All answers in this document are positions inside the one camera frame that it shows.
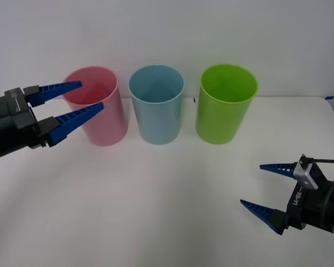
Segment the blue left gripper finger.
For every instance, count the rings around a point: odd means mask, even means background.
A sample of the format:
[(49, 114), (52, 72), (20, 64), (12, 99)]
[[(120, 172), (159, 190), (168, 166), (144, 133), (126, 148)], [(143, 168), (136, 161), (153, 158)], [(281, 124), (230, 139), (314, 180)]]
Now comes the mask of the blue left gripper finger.
[(57, 117), (49, 117), (38, 121), (38, 138), (49, 147), (63, 141), (71, 132), (92, 119), (104, 109), (102, 102), (81, 108)]
[(24, 88), (23, 93), (26, 102), (36, 107), (80, 87), (82, 87), (81, 81), (71, 81), (47, 86), (30, 86)]

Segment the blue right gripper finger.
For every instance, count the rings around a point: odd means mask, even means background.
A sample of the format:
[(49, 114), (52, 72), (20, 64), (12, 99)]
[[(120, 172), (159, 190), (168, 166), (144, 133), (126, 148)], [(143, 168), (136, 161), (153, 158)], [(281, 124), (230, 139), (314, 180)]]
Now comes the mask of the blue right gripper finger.
[(287, 217), (285, 212), (245, 200), (240, 200), (240, 203), (258, 219), (268, 225), (276, 234), (282, 235), (284, 230), (288, 228), (285, 223)]
[(263, 164), (260, 165), (259, 168), (264, 171), (269, 171), (294, 179), (293, 172), (296, 165), (296, 162), (287, 164)]

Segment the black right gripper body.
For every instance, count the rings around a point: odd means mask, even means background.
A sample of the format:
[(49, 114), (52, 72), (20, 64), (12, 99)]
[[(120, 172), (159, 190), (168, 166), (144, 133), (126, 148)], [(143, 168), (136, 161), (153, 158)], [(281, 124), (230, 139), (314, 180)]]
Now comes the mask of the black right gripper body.
[(330, 211), (326, 213), (325, 226), (321, 225), (323, 199), (331, 186), (331, 182), (328, 181), (325, 185), (326, 191), (323, 192), (320, 189), (305, 189), (299, 183), (296, 184), (287, 204), (288, 226), (302, 230), (306, 225), (311, 225), (330, 233), (334, 232), (334, 224), (332, 223), (334, 204), (328, 203), (327, 207)]

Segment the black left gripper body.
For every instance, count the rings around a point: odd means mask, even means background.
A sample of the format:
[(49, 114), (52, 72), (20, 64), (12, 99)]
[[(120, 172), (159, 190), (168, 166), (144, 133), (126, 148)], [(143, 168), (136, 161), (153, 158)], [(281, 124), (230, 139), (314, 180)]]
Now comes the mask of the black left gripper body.
[(39, 137), (38, 122), (20, 88), (0, 97), (0, 157), (24, 147), (45, 147)]

